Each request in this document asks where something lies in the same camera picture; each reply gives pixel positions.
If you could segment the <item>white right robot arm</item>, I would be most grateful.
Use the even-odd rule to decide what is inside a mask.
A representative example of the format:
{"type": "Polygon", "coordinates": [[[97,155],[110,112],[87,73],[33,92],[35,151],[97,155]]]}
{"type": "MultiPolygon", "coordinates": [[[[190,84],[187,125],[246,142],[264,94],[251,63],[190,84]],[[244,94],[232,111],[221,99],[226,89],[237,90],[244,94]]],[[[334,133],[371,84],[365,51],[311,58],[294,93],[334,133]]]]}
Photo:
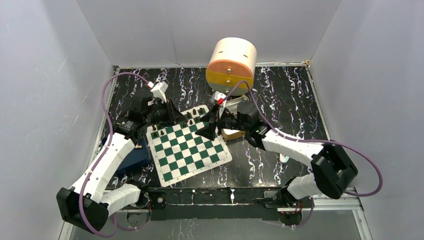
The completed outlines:
{"type": "Polygon", "coordinates": [[[277,129],[273,130],[252,101],[239,103],[236,113],[216,104],[200,121],[205,126],[195,132],[198,136],[213,141],[216,130],[242,131],[251,146],[282,154],[311,168],[311,173],[291,178],[279,192],[257,200],[258,203],[295,207],[301,199],[319,194],[339,199],[358,174],[340,145],[333,142],[303,142],[277,129]]]}

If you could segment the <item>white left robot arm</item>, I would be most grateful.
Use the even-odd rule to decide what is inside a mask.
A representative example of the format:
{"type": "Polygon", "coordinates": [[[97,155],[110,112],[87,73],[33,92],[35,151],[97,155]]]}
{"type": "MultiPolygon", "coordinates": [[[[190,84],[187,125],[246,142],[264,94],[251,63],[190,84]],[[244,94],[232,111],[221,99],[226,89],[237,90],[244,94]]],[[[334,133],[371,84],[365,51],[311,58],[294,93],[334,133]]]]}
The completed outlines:
{"type": "Polygon", "coordinates": [[[109,217],[132,204],[144,208],[150,198],[148,187],[134,180],[106,193],[109,181],[149,127],[172,127],[186,120],[170,99],[158,97],[144,97],[139,107],[123,112],[111,125],[106,143],[84,174],[71,187],[58,191],[56,200],[62,219],[89,233],[110,237],[101,233],[109,217]]]}

